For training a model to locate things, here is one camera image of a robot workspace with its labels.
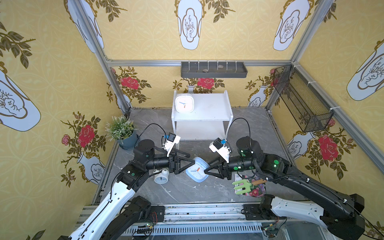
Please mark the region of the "blue square alarm clock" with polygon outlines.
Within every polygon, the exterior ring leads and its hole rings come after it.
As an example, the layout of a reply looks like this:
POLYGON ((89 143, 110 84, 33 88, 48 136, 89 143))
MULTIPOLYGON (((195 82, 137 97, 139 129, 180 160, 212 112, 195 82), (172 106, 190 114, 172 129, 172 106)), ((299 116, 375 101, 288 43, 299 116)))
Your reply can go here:
POLYGON ((209 168, 209 164, 200 157, 194 158, 195 164, 187 168, 186 174, 195 182, 201 183, 209 176, 205 174, 205 170, 209 168))

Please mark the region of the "white square alarm clock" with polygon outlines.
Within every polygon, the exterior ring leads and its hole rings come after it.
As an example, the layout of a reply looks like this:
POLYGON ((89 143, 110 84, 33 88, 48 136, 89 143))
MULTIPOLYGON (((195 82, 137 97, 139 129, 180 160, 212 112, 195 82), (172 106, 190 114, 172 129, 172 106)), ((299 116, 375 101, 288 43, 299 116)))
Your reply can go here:
POLYGON ((191 113, 195 107, 192 94, 177 94, 175 98, 175 108, 178 113, 191 113))

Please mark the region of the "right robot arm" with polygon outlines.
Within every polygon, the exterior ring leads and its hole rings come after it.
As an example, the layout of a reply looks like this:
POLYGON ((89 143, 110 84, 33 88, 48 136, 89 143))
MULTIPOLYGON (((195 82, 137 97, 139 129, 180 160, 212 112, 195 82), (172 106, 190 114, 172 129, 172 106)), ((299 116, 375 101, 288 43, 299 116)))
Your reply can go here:
POLYGON ((308 202, 288 201, 274 195, 264 195, 252 210, 245 208, 246 216, 259 215, 274 218, 294 218, 317 224, 342 240, 357 240, 365 232, 365 219, 361 212, 365 200, 358 194, 346 195, 310 178, 289 161, 274 154, 266 154, 257 141, 243 137, 236 143, 238 155, 231 156, 225 140, 217 138, 210 149, 218 153, 205 170, 205 174, 231 180, 233 172, 251 170, 262 180, 287 187, 308 202))

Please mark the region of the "white twin-bell clock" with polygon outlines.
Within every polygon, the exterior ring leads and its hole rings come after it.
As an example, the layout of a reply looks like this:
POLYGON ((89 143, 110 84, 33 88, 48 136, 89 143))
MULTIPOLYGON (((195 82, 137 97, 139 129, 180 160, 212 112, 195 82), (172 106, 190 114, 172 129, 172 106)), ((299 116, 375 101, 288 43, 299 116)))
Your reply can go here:
POLYGON ((158 169, 154 170, 154 182, 159 185, 166 184, 169 181, 169 170, 168 169, 158 169))

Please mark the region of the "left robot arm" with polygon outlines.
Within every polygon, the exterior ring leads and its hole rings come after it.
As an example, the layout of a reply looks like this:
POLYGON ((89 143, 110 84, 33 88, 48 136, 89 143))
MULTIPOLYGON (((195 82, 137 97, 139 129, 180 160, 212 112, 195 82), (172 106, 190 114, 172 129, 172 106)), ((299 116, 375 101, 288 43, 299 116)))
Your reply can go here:
POLYGON ((142 140, 134 148, 134 159, 117 175, 110 192, 94 212, 70 236, 61 240, 116 240, 123 232, 150 214, 151 203, 136 197, 139 188, 150 178, 150 170, 169 168, 179 174, 193 166, 190 154, 180 150, 166 151, 152 140, 142 140))

